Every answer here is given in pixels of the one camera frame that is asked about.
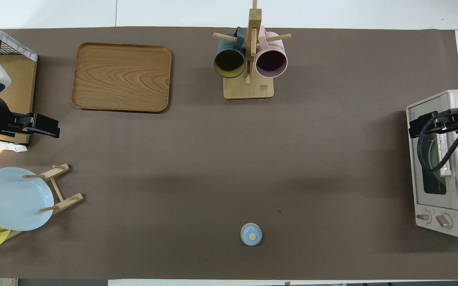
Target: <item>pink mug handle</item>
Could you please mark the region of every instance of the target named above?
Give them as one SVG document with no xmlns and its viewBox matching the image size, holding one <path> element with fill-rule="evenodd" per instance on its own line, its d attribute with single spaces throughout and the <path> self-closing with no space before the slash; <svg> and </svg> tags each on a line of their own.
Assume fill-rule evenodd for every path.
<svg viewBox="0 0 458 286">
<path fill-rule="evenodd" d="M 258 36 L 259 44 L 261 46 L 262 50 L 268 49 L 268 42 L 266 41 L 266 29 L 264 29 L 264 26 L 261 26 L 259 28 L 259 36 Z"/>
</svg>

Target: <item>light blue plate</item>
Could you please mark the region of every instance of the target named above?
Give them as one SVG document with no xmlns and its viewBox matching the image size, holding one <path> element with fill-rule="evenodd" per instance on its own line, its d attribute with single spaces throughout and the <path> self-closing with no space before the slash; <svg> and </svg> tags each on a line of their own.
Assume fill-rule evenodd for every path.
<svg viewBox="0 0 458 286">
<path fill-rule="evenodd" d="M 241 228 L 240 236 L 243 243 L 249 246 L 255 246 L 262 239 L 262 231 L 257 224 L 249 222 Z"/>
<path fill-rule="evenodd" d="M 47 183 L 41 178 L 22 179 L 22 175 L 34 174 L 23 168 L 0 169 L 0 226 L 7 230 L 34 230 L 46 223 L 54 198 Z"/>
</svg>

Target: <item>pink mug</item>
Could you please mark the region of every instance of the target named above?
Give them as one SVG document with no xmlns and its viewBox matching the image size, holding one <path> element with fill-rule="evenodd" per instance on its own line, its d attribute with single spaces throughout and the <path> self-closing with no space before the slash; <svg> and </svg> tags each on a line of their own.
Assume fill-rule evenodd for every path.
<svg viewBox="0 0 458 286">
<path fill-rule="evenodd" d="M 266 31 L 264 26 L 260 27 L 256 49 L 256 70 L 264 77 L 277 77 L 287 69 L 287 56 L 282 40 L 266 41 L 266 38 L 273 36 L 278 34 Z"/>
</svg>

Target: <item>oven window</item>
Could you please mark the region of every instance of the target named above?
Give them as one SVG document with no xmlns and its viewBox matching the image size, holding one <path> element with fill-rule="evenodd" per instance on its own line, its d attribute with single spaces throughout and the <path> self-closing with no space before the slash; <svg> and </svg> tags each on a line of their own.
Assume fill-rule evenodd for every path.
<svg viewBox="0 0 458 286">
<path fill-rule="evenodd" d="M 422 141 L 421 150 L 423 159 L 431 167 L 439 163 L 436 134 L 425 135 Z M 446 194 L 445 178 L 440 176 L 439 171 L 431 173 L 422 170 L 422 175 L 423 190 L 427 194 Z"/>
</svg>

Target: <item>brown table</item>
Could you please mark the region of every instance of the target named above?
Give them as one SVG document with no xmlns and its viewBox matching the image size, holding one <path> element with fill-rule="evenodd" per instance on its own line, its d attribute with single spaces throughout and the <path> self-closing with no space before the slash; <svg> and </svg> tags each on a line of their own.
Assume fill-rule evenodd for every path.
<svg viewBox="0 0 458 286">
<path fill-rule="evenodd" d="M 69 163 L 58 183 L 86 200 L 0 246 L 0 277 L 458 279 L 458 238 L 414 225 L 404 112 L 458 89 L 454 32 L 275 29 L 293 34 L 275 95 L 227 101 L 214 31 L 7 31 L 40 55 L 34 110 L 62 130 L 0 168 Z M 74 107 L 83 42 L 169 47 L 166 112 Z"/>
</svg>

